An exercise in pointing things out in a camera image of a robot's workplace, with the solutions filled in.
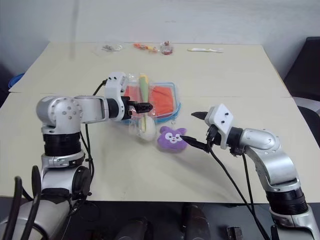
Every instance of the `beige table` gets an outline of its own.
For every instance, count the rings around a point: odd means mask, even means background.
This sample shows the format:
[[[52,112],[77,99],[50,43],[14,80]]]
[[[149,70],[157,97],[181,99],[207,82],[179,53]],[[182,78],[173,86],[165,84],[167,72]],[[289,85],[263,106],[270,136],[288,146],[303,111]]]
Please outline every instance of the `beige table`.
[[[96,46],[51,42],[10,91],[88,95],[109,73],[120,71],[174,82],[184,97],[290,97],[260,45],[175,44],[172,55],[152,54],[131,43],[97,55]],[[188,48],[224,48],[224,53]]]
[[[35,108],[47,94],[11,93],[0,108],[0,195],[12,196],[14,176],[31,192],[32,165],[41,165],[44,142]],[[224,103],[241,128],[269,129],[280,136],[283,149],[296,165],[308,202],[320,202],[320,149],[290,97],[181,97],[175,128],[204,141],[206,124],[190,116]],[[127,127],[112,121],[91,124],[95,177],[91,200],[241,203],[219,165],[205,152],[188,146],[178,154],[143,144]],[[247,199],[243,161],[228,150],[214,148]],[[253,198],[266,203],[254,164],[248,159]]]

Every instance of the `black cable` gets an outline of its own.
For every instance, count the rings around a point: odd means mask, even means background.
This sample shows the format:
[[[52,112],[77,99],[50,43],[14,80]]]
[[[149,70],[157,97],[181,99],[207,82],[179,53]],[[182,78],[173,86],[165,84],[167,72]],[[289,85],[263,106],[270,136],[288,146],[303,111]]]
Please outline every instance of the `black cable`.
[[[255,211],[255,203],[254,203],[254,198],[252,196],[250,178],[249,178],[249,172],[248,172],[248,165],[247,165],[247,159],[246,159],[245,154],[242,154],[242,159],[243,159],[243,164],[244,164],[246,184],[247,184],[247,187],[248,187],[248,192],[249,192],[249,197],[250,197],[250,205],[251,205],[252,215],[254,217],[254,221],[255,221],[258,229],[262,233],[262,231],[265,231],[265,229],[264,229],[264,227],[261,225],[261,223],[259,221],[256,221],[256,219],[258,219],[258,218],[257,218],[256,211]]]
[[[24,187],[22,187],[22,196],[24,196],[24,198],[27,199],[29,202],[33,200],[33,198],[27,193]]]
[[[67,224],[66,224],[66,226],[65,226],[65,229],[64,229],[64,232],[63,232],[63,234],[62,234],[61,240],[63,240],[64,237],[65,237],[65,235],[66,235],[66,232],[67,232],[67,229],[68,229],[68,227],[69,227],[69,223],[70,223],[71,217],[72,217],[72,216],[69,216],[69,217],[68,217],[69,219],[68,219],[68,222],[67,222]]]
[[[88,153],[88,156],[89,156],[89,149],[88,149],[88,146],[87,146],[87,144],[86,144],[85,138],[84,138],[84,136],[82,135],[82,132],[80,132],[80,136],[81,136],[81,140],[82,140],[82,143],[83,143],[83,145],[84,145],[84,148],[85,148],[85,150],[86,150],[86,152]],[[88,161],[89,171],[90,171],[90,175],[91,175],[92,170],[91,170],[91,162],[90,162],[89,157],[88,157],[87,161]]]
[[[88,147],[89,164],[91,164],[91,181],[92,181],[92,179],[94,179],[94,175],[95,175],[95,165],[94,165],[94,160],[91,156],[91,146],[90,146],[88,124],[85,125],[85,135],[86,135],[86,143],[87,143],[87,147]]]
[[[97,93],[99,92],[101,87],[106,85],[106,83],[107,83],[107,80],[103,80],[100,83],[100,85],[97,87],[97,89],[94,91],[93,96],[97,95]],[[85,141],[85,138],[84,138],[82,132],[80,132],[80,135],[81,135],[81,140],[82,140],[82,143],[84,145],[84,148],[85,148],[86,152],[88,153],[88,165],[89,165],[89,171],[91,173],[91,181],[92,181],[94,179],[94,175],[95,175],[95,165],[94,165],[93,158],[91,156],[91,146],[90,146],[88,124],[85,124],[86,141]]]
[[[107,83],[107,80],[103,80],[100,83],[100,85],[97,87],[97,89],[94,91],[93,96],[97,95],[97,93],[99,92],[101,87],[106,85],[106,83]],[[95,175],[95,165],[94,165],[94,160],[93,160],[92,155],[91,155],[91,146],[90,146],[88,124],[85,124],[84,126],[85,126],[86,141],[85,141],[85,138],[84,138],[82,132],[80,132],[80,136],[81,136],[81,140],[82,140],[82,143],[84,145],[84,148],[85,148],[86,152],[88,153],[88,159],[87,160],[88,160],[88,166],[89,166],[89,171],[90,171],[90,174],[91,174],[91,181],[92,181],[94,179],[94,175]],[[76,207],[74,207],[70,211],[68,216],[72,216],[72,215],[76,214],[80,210],[80,208],[84,205],[86,199],[87,199],[87,197],[77,201],[76,204],[75,204]]]
[[[246,156],[243,153],[242,153],[242,159],[243,159],[243,164],[244,164],[246,184],[248,186],[248,192],[249,192],[249,197],[250,197],[251,209],[252,209],[253,214],[256,214],[254,198],[252,197],[252,191],[251,191],[251,185],[250,185],[250,179],[249,179],[249,173],[248,173],[247,159],[246,159]]]
[[[31,179],[32,179],[32,191],[34,194],[34,199],[32,202],[32,206],[31,206],[31,210],[29,213],[29,217],[28,220],[25,224],[22,236],[21,236],[21,240],[28,240],[31,230],[34,226],[35,223],[35,219],[37,216],[37,212],[38,212],[38,208],[39,208],[39,204],[40,204],[40,198],[41,198],[41,177],[40,177],[40,172],[38,167],[35,165],[32,167],[32,175],[31,175]]]
[[[14,235],[16,222],[17,222],[19,209],[20,209],[21,197],[22,197],[22,180],[19,176],[16,176],[14,178],[14,195],[13,195],[13,200],[10,208],[10,214],[5,226],[2,240],[11,240]]]
[[[210,140],[207,140],[206,142],[207,148],[210,152],[210,154],[212,155],[212,157],[217,161],[217,163],[221,166],[221,168],[223,169],[223,171],[225,172],[225,174],[228,176],[228,178],[230,179],[230,181],[232,182],[233,186],[235,187],[236,191],[238,192],[238,194],[240,195],[241,199],[243,200],[245,206],[249,209],[250,213],[252,214],[258,229],[260,230],[263,238],[265,240],[270,240],[267,232],[265,231],[265,229],[262,227],[262,224],[260,223],[259,219],[257,219],[256,215],[253,213],[252,209],[250,208],[247,200],[245,199],[244,195],[242,194],[242,192],[240,191],[240,189],[238,188],[236,182],[234,181],[234,179],[231,177],[230,173],[228,172],[228,170],[226,169],[225,165],[220,161],[220,159],[215,155],[215,153],[213,152],[213,150],[211,149],[211,145],[210,145]]]
[[[106,82],[107,82],[107,81],[104,80],[104,81],[102,81],[102,82],[100,83],[100,85],[98,86],[98,88],[94,91],[93,96],[97,95],[97,93],[99,92],[100,88],[101,88],[103,85],[106,85]]]

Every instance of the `robotic arm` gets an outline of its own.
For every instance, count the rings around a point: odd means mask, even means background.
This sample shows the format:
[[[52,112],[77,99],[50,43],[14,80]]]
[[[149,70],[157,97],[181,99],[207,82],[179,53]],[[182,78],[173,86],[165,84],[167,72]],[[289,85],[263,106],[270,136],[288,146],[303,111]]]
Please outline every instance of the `robotic arm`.
[[[128,83],[124,73],[113,72],[104,83],[105,97],[48,96],[36,106],[45,144],[41,156],[41,200],[29,239],[54,239],[71,210],[91,194],[91,172],[82,165],[85,153],[80,143],[81,124],[130,119],[130,106],[137,113],[153,108],[147,102],[137,103],[122,96]],[[29,201],[20,207],[12,239],[22,239],[32,205]],[[0,223],[0,239],[11,239],[5,234],[8,220]]]
[[[234,156],[247,154],[254,162],[261,185],[270,204],[275,222],[272,239],[320,240],[320,233],[311,207],[301,190],[296,168],[283,151],[278,136],[267,130],[232,126],[233,115],[223,105],[211,107],[209,112],[194,112],[209,126],[210,147],[230,148]],[[189,136],[181,136],[191,146],[209,152],[208,145]]]

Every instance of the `plush toy face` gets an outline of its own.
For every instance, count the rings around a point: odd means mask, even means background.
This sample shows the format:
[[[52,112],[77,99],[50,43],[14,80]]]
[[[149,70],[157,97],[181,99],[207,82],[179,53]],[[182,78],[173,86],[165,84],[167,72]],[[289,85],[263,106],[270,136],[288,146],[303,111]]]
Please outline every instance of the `plush toy face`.
[[[187,143],[183,141],[180,135],[184,135],[187,129],[178,128],[173,130],[168,126],[163,126],[160,128],[161,135],[157,139],[159,146],[165,150],[180,151],[187,147]]]

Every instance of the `blue object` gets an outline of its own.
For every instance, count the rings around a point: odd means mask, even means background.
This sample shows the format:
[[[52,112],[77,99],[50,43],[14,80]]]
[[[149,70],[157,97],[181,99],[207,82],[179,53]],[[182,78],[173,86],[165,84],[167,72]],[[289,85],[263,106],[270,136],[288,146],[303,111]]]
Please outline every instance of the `blue object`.
[[[8,87],[9,89],[13,87],[13,85],[15,85],[17,82],[19,82],[19,80],[25,75],[25,73],[21,73],[17,76],[14,76],[13,78],[11,78],[11,80],[9,81]]]

